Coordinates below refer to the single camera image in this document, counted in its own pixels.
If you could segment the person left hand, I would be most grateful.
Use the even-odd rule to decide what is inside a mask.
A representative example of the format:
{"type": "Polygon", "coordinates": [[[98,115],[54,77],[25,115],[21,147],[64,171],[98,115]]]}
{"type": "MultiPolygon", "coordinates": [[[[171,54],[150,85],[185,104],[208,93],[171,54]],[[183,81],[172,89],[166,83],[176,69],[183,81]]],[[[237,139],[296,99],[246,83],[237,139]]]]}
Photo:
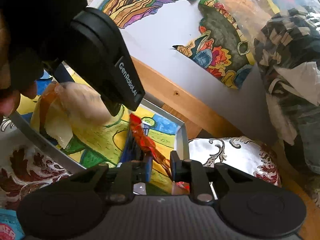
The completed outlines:
{"type": "Polygon", "coordinates": [[[1,95],[1,120],[4,116],[9,116],[20,104],[21,95],[34,99],[37,96],[37,85],[34,81],[29,87],[23,90],[5,90],[10,86],[10,67],[8,63],[8,44],[9,36],[1,18],[1,90],[4,91],[4,95],[1,95]]]}

